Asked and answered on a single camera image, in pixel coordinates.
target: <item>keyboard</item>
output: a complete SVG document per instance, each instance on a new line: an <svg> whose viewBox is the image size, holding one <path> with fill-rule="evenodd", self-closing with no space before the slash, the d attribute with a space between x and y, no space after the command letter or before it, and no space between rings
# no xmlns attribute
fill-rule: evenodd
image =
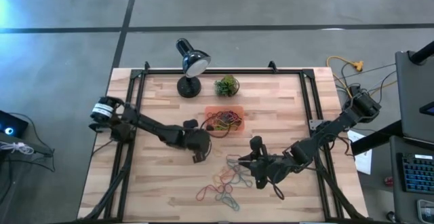
<svg viewBox="0 0 434 224"><path fill-rule="evenodd" d="M434 156L399 153L399 158L403 190L434 194Z"/></svg>

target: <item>wooden table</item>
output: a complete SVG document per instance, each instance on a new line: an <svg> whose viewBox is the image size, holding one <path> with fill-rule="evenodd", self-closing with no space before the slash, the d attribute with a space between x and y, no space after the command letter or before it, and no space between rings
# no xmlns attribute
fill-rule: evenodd
<svg viewBox="0 0 434 224"><path fill-rule="evenodd" d="M329 68L314 70L323 115L325 119L333 120L340 113L340 103L332 72ZM130 71L113 70L107 95L125 99ZM182 125L184 120L193 118L201 123L206 106L241 105L245 110L245 130L230 133L222 139L212 138L213 152L199 164L192 162L191 151L167 147L156 136L139 130L124 221L323 221L317 176L310 170L291 173L278 184L285 200L280 200L270 185L262 190L254 186L234 186L233 197L240 205L238 212L214 200L215 193L212 192L208 192L202 202L195 199L202 187L212 184L212 175L226 165L225 155L250 153L249 140L253 136L261 136L269 153L278 154L297 140L309 137L297 75L236 75L241 84L238 94L232 98L218 98L214 95L214 81L222 77L201 75L201 93L195 98L182 98L176 91L179 75L146 76L141 113L163 124ZM309 100L314 109L310 89ZM95 148L108 140L108 134L98 135ZM115 148L113 143L93 156L78 217L88 214L107 190ZM343 142L336 141L332 150L338 185L356 209L367 216L355 164L352 157L344 155L345 149ZM115 196L114 213L118 195ZM328 196L334 212L329 189Z"/></svg>

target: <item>lamp base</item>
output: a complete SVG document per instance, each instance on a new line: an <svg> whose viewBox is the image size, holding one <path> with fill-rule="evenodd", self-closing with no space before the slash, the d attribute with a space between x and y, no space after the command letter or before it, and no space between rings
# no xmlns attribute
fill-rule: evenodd
<svg viewBox="0 0 434 224"><path fill-rule="evenodd" d="M185 98L192 98L198 95L201 91L201 82L197 77L187 78L185 76L181 77L178 81L179 95Z"/></svg>

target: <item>potted plant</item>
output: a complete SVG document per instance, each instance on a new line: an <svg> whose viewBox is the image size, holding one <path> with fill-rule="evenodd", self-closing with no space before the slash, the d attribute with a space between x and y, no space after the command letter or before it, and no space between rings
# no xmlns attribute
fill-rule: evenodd
<svg viewBox="0 0 434 224"><path fill-rule="evenodd" d="M233 75L225 75L220 81L215 81L214 85L219 96L234 96L239 90L239 82Z"/></svg>

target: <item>concrete floor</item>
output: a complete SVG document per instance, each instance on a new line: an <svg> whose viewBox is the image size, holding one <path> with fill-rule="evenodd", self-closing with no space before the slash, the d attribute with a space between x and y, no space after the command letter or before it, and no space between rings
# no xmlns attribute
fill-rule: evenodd
<svg viewBox="0 0 434 224"><path fill-rule="evenodd" d="M0 0L0 28L121 27L127 3ZM130 26L434 23L433 7L434 0L136 0ZM368 70L393 63L396 51L416 50L433 36L434 29L418 28L129 33L119 66L142 67L149 61L152 67L179 67L174 43L186 37L212 56L213 67L263 67L270 60L280 67L320 67L328 56L339 55L363 60ZM95 139L87 128L89 114L106 91L118 40L119 33L0 34L0 77L6 84L0 87L0 110L35 121L41 138L56 149L57 169L51 173L14 164L15 183L0 208L0 223L76 217ZM341 66L332 63L337 73ZM369 88L393 70L387 67L348 82ZM348 67L346 74L351 73ZM358 127L377 130L399 119L396 86L384 89L382 106L377 119ZM28 138L34 138L30 130ZM1 172L1 186L6 172ZM393 207L390 193L363 192L371 217L381 219Z"/></svg>

